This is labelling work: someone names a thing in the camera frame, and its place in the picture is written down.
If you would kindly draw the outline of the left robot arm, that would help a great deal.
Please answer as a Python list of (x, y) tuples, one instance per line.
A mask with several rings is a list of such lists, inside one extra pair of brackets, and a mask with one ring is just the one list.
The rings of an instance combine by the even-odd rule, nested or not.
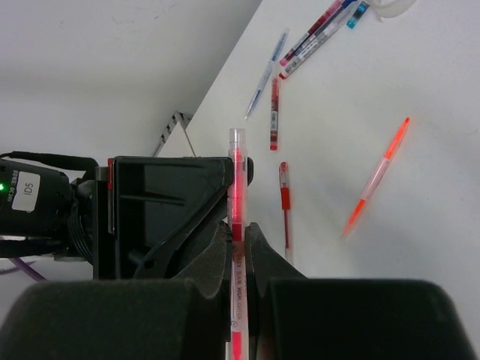
[(1, 256), (85, 260), (97, 279), (172, 278), (227, 221), (245, 252), (254, 163), (228, 157), (1, 156)]

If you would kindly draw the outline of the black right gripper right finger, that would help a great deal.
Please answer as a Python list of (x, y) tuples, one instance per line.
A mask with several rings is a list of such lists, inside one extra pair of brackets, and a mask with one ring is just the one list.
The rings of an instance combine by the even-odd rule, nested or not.
[(252, 359), (300, 359), (311, 303), (308, 279), (268, 243), (258, 223), (245, 230)]

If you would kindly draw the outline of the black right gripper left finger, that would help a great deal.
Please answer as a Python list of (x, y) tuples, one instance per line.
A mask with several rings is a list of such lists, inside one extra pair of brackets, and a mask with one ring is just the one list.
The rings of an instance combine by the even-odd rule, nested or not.
[(181, 287), (169, 310), (171, 359), (225, 359), (230, 339), (232, 231), (221, 221), (208, 247), (172, 279)]

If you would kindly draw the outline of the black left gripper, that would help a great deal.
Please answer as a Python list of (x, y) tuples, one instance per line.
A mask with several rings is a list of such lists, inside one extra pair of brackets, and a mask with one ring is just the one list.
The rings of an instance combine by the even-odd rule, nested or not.
[(94, 184), (94, 279), (176, 276), (227, 216), (234, 175), (229, 157), (110, 158)]

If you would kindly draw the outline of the white tape roll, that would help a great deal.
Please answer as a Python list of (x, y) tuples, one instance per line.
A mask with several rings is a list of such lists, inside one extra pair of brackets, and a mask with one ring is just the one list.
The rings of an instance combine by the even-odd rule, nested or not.
[(381, 23), (384, 19), (399, 17), (408, 11), (416, 0), (371, 0), (370, 7)]

